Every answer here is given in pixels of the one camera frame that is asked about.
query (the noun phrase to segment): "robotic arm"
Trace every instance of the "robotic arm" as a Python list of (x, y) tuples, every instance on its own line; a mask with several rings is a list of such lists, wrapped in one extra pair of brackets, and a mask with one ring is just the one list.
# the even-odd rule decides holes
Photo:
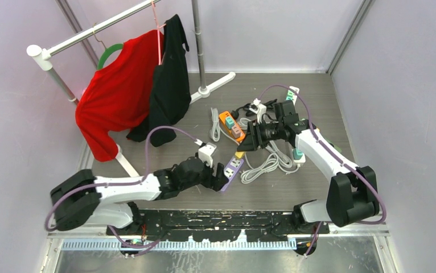
[[(173, 198), (181, 191), (198, 184), (219, 191), (228, 183), (228, 178), (224, 175), (224, 166), (221, 163), (217, 164), (216, 174), (213, 175), (212, 156), (215, 150), (215, 145), (202, 143), (195, 156), (146, 177), (109, 178), (94, 176), (89, 169), (81, 170), (51, 191), (52, 203), (55, 205), (65, 194), (88, 186), (88, 189), (74, 193), (56, 208), (55, 227), (57, 230), (66, 231), (83, 224), (97, 224), (122, 229), (141, 221), (141, 215), (133, 200)], [(106, 186), (93, 187), (93, 184)]]
[(269, 123), (262, 122), (259, 102), (254, 104), (258, 104), (257, 121), (248, 123), (246, 136), (237, 151), (256, 151), (265, 148), (271, 140), (283, 139), (308, 156), (330, 181), (326, 200), (312, 200), (294, 207), (295, 224), (332, 221), (342, 227), (379, 213), (378, 200), (346, 166), (354, 168), (377, 191), (376, 175), (371, 167), (359, 167), (337, 152), (314, 125), (311, 128), (308, 120), (299, 119), (291, 101), (274, 104), (277, 120)]

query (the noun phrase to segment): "clothes hanger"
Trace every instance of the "clothes hanger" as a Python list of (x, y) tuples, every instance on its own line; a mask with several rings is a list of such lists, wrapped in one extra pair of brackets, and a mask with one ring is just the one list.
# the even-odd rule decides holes
[[(159, 33), (159, 29), (164, 27), (166, 24), (163, 24), (162, 26), (159, 25), (158, 19), (156, 17), (156, 9), (155, 9), (156, 7), (155, 7), (153, 0), (151, 0), (151, 7), (153, 8), (154, 22), (156, 23), (156, 32), (158, 33), (158, 65), (160, 65), (161, 64), (161, 36)], [(104, 53), (102, 54), (101, 58), (99, 59), (99, 63), (97, 64), (97, 70), (101, 70), (104, 67), (104, 64), (106, 63), (107, 59), (112, 55), (112, 53), (114, 53), (118, 50), (122, 50), (124, 47), (124, 44), (114, 44), (114, 45), (111, 45), (110, 47), (106, 47), (106, 45), (102, 41), (99, 41), (97, 39), (95, 33), (94, 33), (94, 37), (106, 49), (104, 51)]]

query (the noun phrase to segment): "hanger hook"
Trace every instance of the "hanger hook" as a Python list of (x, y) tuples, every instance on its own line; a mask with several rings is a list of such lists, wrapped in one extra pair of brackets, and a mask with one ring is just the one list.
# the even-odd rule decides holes
[(94, 38), (96, 39), (96, 41), (98, 41), (99, 43), (102, 44), (102, 46), (104, 46), (105, 49), (108, 49), (108, 47), (104, 44), (104, 42), (102, 40), (99, 40), (96, 36), (96, 33), (94, 31), (94, 27), (96, 26), (97, 23), (94, 23), (94, 25), (92, 26), (92, 34), (94, 35)]

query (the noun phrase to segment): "gray wooden floor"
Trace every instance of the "gray wooden floor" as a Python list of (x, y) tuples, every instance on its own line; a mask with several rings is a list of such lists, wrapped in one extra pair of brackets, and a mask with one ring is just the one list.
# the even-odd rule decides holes
[[(211, 83), (222, 74), (207, 74), (207, 82)], [(285, 84), (300, 88), (300, 94), (305, 99), (312, 113), (312, 120), (320, 128), (324, 137), (342, 149), (342, 154), (353, 160), (351, 148), (345, 133), (344, 123), (340, 115), (339, 105), (335, 97), (332, 79), (327, 74), (237, 74), (235, 79), (220, 89), (211, 93), (206, 99), (198, 100), (190, 106), (188, 113), (175, 126), (184, 129), (193, 136), (203, 140), (209, 139), (211, 128), (210, 108), (222, 111), (234, 110), (245, 103), (253, 101), (259, 93), (271, 84)], [(198, 89), (199, 75), (190, 74), (192, 93)], [(264, 95), (262, 101), (278, 98), (285, 99), (286, 91), (274, 88)], [(304, 107), (297, 102), (297, 112), (306, 118)], [(136, 143), (126, 139), (127, 131), (111, 133), (111, 136), (122, 147), (123, 154), (142, 175), (144, 174), (144, 143)], [(280, 149), (289, 149), (284, 142), (279, 143)], [(226, 163), (235, 153), (236, 145), (222, 136), (217, 143), (219, 151), (216, 159)], [(197, 145), (189, 138), (178, 133), (171, 143), (154, 148), (150, 146), (150, 170), (169, 168), (180, 163), (197, 151)], [(269, 155), (265, 150), (248, 153), (253, 166), (260, 165)], [(95, 175), (109, 177), (124, 177), (126, 173), (114, 160), (112, 162), (94, 161)], [(314, 166), (307, 161), (297, 173), (285, 175), (279, 169), (262, 175), (250, 184), (242, 184), (239, 177), (234, 179), (225, 192), (214, 192), (201, 185), (190, 188), (178, 197), (162, 201), (137, 201), (142, 209), (255, 209), (255, 210), (291, 210), (294, 205), (312, 199), (325, 198), (328, 191), (328, 181)]]

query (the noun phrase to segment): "black shirt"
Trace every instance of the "black shirt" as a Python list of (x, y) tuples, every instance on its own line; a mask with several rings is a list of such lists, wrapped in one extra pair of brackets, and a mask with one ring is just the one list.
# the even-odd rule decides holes
[[(162, 125), (174, 125), (188, 111), (191, 94), (183, 44), (186, 51), (190, 51), (183, 25), (176, 14), (164, 26), (163, 61), (154, 69), (149, 115), (139, 126), (131, 129), (127, 138), (141, 142), (150, 130)], [(161, 129), (154, 132), (150, 140), (154, 147), (158, 147), (175, 138), (173, 130)]]

